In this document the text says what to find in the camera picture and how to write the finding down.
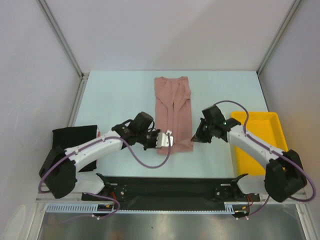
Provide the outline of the pink t shirt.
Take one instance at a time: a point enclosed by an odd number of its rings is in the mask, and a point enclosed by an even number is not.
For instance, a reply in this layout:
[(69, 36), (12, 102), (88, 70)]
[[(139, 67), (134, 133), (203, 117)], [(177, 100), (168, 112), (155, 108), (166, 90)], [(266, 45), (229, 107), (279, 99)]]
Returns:
[(170, 153), (192, 152), (192, 91), (188, 77), (157, 77), (154, 79), (154, 91), (155, 127), (163, 133), (171, 131)]

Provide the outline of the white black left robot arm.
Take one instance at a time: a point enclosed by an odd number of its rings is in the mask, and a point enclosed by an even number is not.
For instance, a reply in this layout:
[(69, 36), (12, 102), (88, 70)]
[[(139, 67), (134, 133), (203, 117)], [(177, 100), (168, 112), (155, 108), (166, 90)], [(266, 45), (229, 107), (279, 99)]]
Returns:
[(117, 124), (107, 133), (83, 144), (61, 148), (52, 148), (40, 169), (40, 184), (47, 187), (46, 192), (61, 199), (70, 193), (90, 193), (98, 199), (110, 196), (111, 188), (103, 176), (93, 171), (82, 169), (99, 158), (129, 148), (136, 143), (144, 150), (169, 147), (171, 133), (149, 128), (154, 119), (145, 112), (140, 112), (134, 119)]

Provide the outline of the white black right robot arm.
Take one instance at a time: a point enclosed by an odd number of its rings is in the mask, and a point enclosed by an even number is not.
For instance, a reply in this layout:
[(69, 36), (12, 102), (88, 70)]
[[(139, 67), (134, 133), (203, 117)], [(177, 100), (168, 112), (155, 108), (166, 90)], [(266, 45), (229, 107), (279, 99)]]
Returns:
[(248, 194), (268, 194), (282, 203), (307, 185), (297, 152), (267, 144), (235, 118), (225, 119), (216, 105), (205, 108), (202, 114), (191, 141), (211, 143), (213, 137), (221, 139), (243, 150), (265, 170), (265, 175), (245, 173), (238, 176), (236, 185), (230, 188), (235, 200), (242, 201)]

